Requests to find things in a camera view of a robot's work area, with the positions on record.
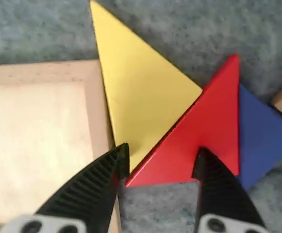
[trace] bolt hole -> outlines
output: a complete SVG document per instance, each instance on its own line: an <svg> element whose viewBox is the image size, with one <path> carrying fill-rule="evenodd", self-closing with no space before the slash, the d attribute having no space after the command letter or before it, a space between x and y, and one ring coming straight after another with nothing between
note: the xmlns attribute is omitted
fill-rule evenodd
<svg viewBox="0 0 282 233"><path fill-rule="evenodd" d="M31 221L24 225L21 233L38 233L42 227L40 221Z"/></svg>
<svg viewBox="0 0 282 233"><path fill-rule="evenodd" d="M77 227L73 225L64 226L59 230L59 233L77 233L77 232L78 232Z"/></svg>
<svg viewBox="0 0 282 233"><path fill-rule="evenodd" d="M217 218L212 218L208 221L208 228L218 233L223 233L226 231L225 224Z"/></svg>

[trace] blue triangle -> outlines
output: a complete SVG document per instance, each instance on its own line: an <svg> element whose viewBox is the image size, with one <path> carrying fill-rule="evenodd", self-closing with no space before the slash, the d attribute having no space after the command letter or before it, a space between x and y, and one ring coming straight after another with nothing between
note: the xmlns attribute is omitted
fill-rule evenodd
<svg viewBox="0 0 282 233"><path fill-rule="evenodd" d="M240 175L251 188L282 159L282 115L239 86Z"/></svg>

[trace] gray carpet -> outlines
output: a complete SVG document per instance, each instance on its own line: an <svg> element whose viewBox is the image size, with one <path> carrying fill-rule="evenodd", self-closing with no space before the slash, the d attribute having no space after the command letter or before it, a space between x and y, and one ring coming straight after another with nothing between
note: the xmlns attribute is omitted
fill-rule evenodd
<svg viewBox="0 0 282 233"><path fill-rule="evenodd" d="M229 54L263 101L282 88L282 0L99 0L204 86ZM86 0L0 0L0 64L97 58ZM271 232L282 233L282 162L250 191ZM124 233L188 233L197 184L120 191Z"/></svg>

